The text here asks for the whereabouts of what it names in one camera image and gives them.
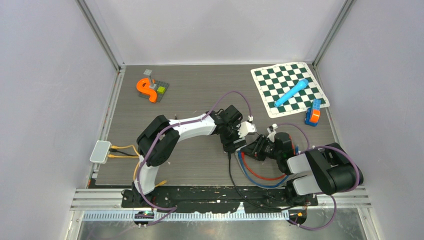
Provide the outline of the white network switch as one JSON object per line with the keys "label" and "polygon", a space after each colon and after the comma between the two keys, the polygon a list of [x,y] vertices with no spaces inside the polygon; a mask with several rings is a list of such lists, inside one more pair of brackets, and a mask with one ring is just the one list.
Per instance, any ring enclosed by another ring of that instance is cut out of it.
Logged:
{"label": "white network switch", "polygon": [[228,150],[228,152],[229,152],[230,154],[234,154],[234,153],[236,153],[236,152],[241,151],[244,147],[245,147],[245,145],[240,146],[240,147],[230,147],[230,148],[229,148],[229,150]]}

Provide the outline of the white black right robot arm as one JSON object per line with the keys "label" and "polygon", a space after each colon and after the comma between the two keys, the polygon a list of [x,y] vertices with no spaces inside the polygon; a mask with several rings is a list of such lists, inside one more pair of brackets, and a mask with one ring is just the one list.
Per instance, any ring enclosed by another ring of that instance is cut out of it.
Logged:
{"label": "white black right robot arm", "polygon": [[241,154],[259,161],[273,159],[285,175],[301,175],[288,180],[282,190],[283,199],[289,205],[303,205],[317,193],[330,196],[347,192],[364,182],[362,171],[354,166],[336,142],[295,154],[288,133],[261,134],[254,142],[242,147]]}

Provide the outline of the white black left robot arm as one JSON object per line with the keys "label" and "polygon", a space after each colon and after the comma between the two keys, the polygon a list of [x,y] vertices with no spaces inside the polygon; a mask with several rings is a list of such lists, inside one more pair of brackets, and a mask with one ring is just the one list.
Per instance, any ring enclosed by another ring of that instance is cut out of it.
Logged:
{"label": "white black left robot arm", "polygon": [[141,207],[153,202],[159,166],[168,160],[177,143],[198,136],[218,135],[223,151],[232,154],[246,145],[247,135],[256,131],[252,116],[243,121],[242,114],[233,105],[186,119],[157,116],[136,140],[140,169],[136,170],[133,181],[135,202]]}

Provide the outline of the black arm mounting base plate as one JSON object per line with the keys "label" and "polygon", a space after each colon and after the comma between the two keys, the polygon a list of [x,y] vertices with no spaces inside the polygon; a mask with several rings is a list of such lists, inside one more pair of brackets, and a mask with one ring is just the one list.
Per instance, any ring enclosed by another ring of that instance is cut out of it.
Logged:
{"label": "black arm mounting base plate", "polygon": [[283,189],[264,189],[255,186],[159,186],[145,197],[134,187],[121,191],[122,208],[152,208],[167,213],[234,213],[243,207],[246,213],[274,213],[277,208],[317,206],[311,194],[295,198],[284,195]]}

